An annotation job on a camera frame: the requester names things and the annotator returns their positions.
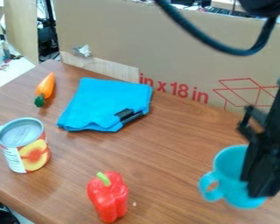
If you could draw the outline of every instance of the pepper stem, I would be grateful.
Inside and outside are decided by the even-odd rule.
[[[38,108],[41,108],[45,105],[45,95],[44,94],[39,94],[36,98],[35,98],[35,105]]]
[[[99,178],[105,186],[110,186],[111,185],[110,179],[105,174],[103,174],[102,172],[98,172],[96,174],[96,177]]]

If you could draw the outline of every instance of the black clip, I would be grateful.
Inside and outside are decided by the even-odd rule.
[[[122,125],[125,125],[125,124],[137,119],[138,117],[143,116],[144,113],[142,111],[134,113],[133,109],[126,108],[126,109],[122,110],[121,112],[116,113],[115,115],[119,117]]]

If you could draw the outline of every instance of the wooden table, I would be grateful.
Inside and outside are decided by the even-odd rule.
[[[56,94],[39,109],[34,89],[49,72],[57,76]],[[85,76],[110,79],[47,61],[0,88],[0,125],[37,117],[52,148],[52,160],[30,174],[10,171],[0,151],[0,201],[36,223],[101,223],[86,185],[97,172],[117,171],[130,192],[129,211],[117,223],[280,224],[280,193],[261,208],[239,211],[223,200],[207,203],[197,191],[216,152],[245,144],[235,131],[238,115],[155,92],[151,112],[118,133],[58,129],[58,117]]]

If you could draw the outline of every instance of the toy carrot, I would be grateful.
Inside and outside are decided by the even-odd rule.
[[[45,105],[45,99],[50,98],[53,93],[53,87],[55,84],[55,76],[53,73],[49,73],[37,86],[35,98],[35,105],[39,108]]]

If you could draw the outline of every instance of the teal mug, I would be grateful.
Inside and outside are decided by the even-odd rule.
[[[224,199],[229,205],[240,209],[253,209],[263,204],[266,198],[249,197],[248,183],[240,179],[246,150],[247,145],[233,145],[215,156],[213,171],[199,180],[199,191],[204,200],[215,202]],[[217,186],[208,190],[214,183]]]

